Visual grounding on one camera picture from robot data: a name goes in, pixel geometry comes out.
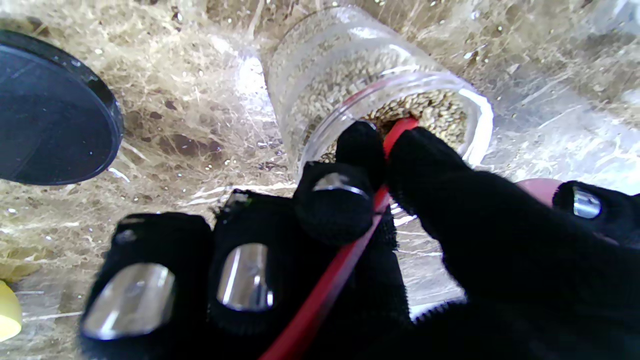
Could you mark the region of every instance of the glove fingertip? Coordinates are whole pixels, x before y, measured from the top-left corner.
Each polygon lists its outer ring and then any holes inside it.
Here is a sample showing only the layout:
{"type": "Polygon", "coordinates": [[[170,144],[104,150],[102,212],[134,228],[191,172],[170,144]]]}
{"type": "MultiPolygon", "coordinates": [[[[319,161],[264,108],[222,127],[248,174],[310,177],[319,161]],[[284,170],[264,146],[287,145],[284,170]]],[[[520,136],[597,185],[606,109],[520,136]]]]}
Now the glove fingertip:
{"type": "Polygon", "coordinates": [[[338,137],[335,160],[363,168],[374,190],[384,182],[385,151],[380,136],[368,122],[356,121],[338,137]]]}

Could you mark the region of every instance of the marble surface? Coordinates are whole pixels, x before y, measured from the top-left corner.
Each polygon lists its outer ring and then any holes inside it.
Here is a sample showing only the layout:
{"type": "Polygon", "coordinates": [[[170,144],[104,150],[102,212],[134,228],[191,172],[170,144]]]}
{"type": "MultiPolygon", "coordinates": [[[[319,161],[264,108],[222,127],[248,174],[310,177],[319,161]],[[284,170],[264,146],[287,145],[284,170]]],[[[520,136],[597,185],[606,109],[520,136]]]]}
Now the marble surface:
{"type": "MultiPolygon", "coordinates": [[[[335,4],[361,6],[491,100],[481,168],[640,191],[638,0],[5,0],[0,28],[83,60],[118,97],[127,131],[95,179],[0,181],[0,278],[24,311],[0,357],[80,358],[83,297],[126,214],[212,220],[231,186],[292,193],[261,64],[296,21],[335,4]]],[[[459,297],[437,242],[417,222],[398,231],[410,304],[459,297]]]]}

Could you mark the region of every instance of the clear plastic jar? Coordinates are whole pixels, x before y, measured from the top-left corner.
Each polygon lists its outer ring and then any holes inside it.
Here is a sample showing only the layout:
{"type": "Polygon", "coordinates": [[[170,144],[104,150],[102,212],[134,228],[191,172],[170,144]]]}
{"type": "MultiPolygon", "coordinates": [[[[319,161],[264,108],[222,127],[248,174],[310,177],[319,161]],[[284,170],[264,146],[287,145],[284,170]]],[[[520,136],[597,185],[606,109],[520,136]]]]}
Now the clear plastic jar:
{"type": "Polygon", "coordinates": [[[355,7],[313,13],[289,30],[269,62],[267,87],[298,175],[353,121],[407,95],[455,93],[467,116],[459,153],[471,165],[482,160],[493,128],[486,98],[355,7]]]}

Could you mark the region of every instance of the metallic fingertip pad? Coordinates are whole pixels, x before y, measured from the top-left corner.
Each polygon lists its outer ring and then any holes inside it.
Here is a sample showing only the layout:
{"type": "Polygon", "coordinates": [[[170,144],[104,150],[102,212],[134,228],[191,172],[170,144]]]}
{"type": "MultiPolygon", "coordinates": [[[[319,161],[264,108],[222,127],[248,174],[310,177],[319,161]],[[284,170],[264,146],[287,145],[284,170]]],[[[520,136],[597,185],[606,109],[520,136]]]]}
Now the metallic fingertip pad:
{"type": "Polygon", "coordinates": [[[102,289],[82,324],[89,338],[145,335],[172,315],[175,276],[165,266],[138,263],[120,270],[102,289]]]}
{"type": "Polygon", "coordinates": [[[274,294],[266,277],[268,251],[261,243],[247,243],[229,252],[216,294],[220,304],[253,312],[273,307],[274,294]]]}
{"type": "Polygon", "coordinates": [[[600,214],[602,206],[595,196],[573,187],[573,213],[582,218],[595,218],[600,214]]]}
{"type": "Polygon", "coordinates": [[[332,172],[331,174],[326,174],[322,179],[318,180],[312,191],[319,192],[323,190],[346,190],[348,192],[352,192],[358,195],[362,195],[365,199],[368,199],[369,196],[367,193],[362,191],[361,189],[351,186],[348,184],[349,178],[345,175],[339,174],[337,172],[332,172]]]}

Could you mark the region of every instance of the jar rim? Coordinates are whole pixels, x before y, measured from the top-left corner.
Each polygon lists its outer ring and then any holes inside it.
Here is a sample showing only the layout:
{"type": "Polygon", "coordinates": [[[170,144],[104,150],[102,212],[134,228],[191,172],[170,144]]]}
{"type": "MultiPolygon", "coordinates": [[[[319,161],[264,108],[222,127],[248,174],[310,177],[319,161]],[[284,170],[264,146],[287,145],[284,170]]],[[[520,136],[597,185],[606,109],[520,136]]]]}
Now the jar rim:
{"type": "Polygon", "coordinates": [[[465,143],[458,149],[458,152],[461,153],[463,160],[470,165],[480,164],[488,150],[493,131],[493,110],[487,98],[479,95],[473,86],[454,74],[437,71],[418,71],[380,79],[338,105],[320,122],[305,144],[298,160],[298,179],[300,179],[304,162],[318,159],[321,152],[325,151],[329,146],[327,138],[331,133],[336,131],[338,134],[342,133],[354,121],[358,120],[354,119],[349,111],[360,102],[366,101],[372,94],[391,86],[405,86],[406,88],[417,86],[417,88],[408,94],[398,92],[393,98],[386,99],[387,101],[419,92],[454,90],[465,102],[474,106],[474,109],[470,109],[471,113],[467,113],[465,143]]]}

